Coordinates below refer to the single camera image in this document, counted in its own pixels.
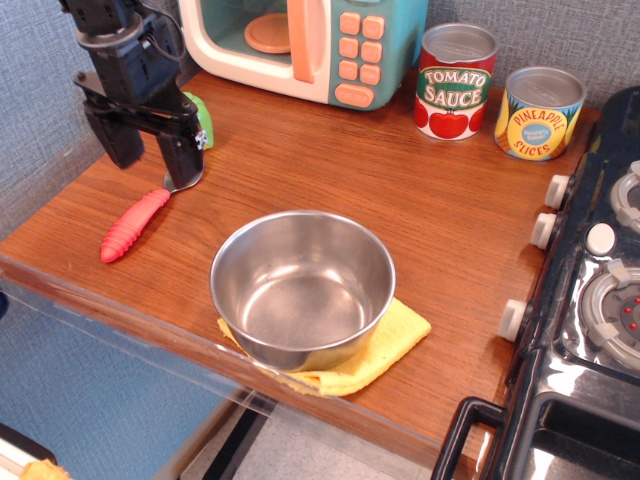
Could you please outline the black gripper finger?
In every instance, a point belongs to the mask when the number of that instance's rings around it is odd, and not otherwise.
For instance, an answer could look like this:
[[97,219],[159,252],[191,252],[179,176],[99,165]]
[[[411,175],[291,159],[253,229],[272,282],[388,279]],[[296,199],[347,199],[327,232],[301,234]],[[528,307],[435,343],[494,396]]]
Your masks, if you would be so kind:
[[204,172],[204,130],[161,132],[157,142],[174,189],[188,188],[200,180]]
[[103,149],[120,169],[127,169],[140,159],[144,145],[139,131],[123,122],[114,111],[95,110],[85,107],[88,123]]

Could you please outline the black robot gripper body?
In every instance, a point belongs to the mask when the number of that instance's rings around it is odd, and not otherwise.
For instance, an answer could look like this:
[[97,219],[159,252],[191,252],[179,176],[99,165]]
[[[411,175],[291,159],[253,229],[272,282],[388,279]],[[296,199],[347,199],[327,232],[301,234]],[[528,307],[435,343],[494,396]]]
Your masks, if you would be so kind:
[[201,129],[196,105],[176,84],[184,51],[168,29],[78,31],[76,40],[95,67],[75,79],[85,107],[118,112],[125,124],[156,137]]

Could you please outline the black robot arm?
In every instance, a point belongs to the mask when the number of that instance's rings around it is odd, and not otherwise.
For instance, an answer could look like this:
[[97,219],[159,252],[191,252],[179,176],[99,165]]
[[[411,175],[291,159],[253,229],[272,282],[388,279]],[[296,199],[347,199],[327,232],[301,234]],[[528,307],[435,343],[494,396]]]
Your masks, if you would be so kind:
[[197,182],[206,133],[196,104],[177,85],[186,48],[172,36],[172,17],[141,1],[64,1],[61,7],[73,17],[76,40],[94,65],[74,82],[114,164],[125,169],[140,159],[147,133],[156,138],[174,187]]

